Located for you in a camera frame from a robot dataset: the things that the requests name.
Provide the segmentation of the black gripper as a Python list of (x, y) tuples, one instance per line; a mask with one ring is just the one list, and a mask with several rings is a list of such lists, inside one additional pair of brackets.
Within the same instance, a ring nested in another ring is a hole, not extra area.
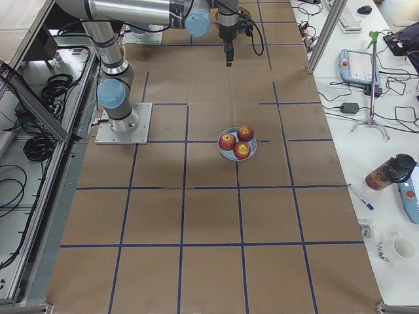
[(233, 39), (224, 39), (223, 40), (223, 49), (226, 57), (226, 66), (231, 67), (232, 62), (234, 61), (234, 40)]

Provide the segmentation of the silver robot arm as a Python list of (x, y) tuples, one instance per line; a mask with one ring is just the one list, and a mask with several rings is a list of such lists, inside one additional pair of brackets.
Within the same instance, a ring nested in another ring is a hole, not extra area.
[(210, 24), (209, 1), (58, 1), (83, 27), (101, 57), (105, 73), (97, 96), (115, 133), (137, 128), (139, 115), (129, 101), (134, 69), (124, 58), (111, 21), (127, 22), (130, 29), (146, 32), (150, 25), (186, 29), (193, 37), (204, 36)]
[(210, 7), (218, 10), (219, 37), (223, 41), (223, 49), (226, 55), (226, 66), (231, 67), (234, 61), (233, 40), (238, 35), (239, 22), (239, 1), (220, 0), (210, 1)]

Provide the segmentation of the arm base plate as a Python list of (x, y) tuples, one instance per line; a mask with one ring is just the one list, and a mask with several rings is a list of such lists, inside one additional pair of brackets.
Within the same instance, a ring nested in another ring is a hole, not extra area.
[(152, 103), (133, 103), (132, 112), (124, 120), (113, 120), (103, 110), (95, 143), (97, 145), (146, 145), (152, 116)]
[(134, 33), (131, 31), (124, 31), (122, 34), (123, 44), (142, 44), (142, 45), (161, 45), (162, 33)]

